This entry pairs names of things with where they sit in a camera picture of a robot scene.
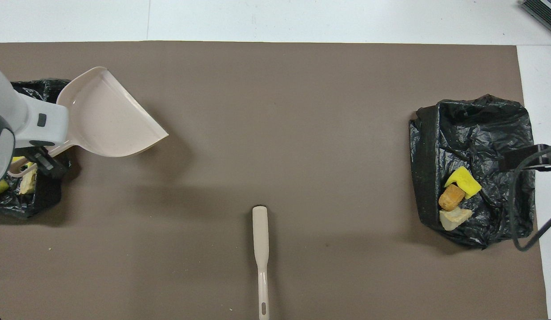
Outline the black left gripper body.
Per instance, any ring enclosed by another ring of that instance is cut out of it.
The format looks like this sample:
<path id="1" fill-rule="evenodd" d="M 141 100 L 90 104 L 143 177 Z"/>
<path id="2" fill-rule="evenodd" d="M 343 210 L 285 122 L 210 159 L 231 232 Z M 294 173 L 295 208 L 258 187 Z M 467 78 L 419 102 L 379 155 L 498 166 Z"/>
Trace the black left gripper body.
<path id="1" fill-rule="evenodd" d="M 20 156 L 25 157 L 28 161 L 51 161 L 53 156 L 49 154 L 49 150 L 44 146 L 29 146 L 20 148 Z"/>

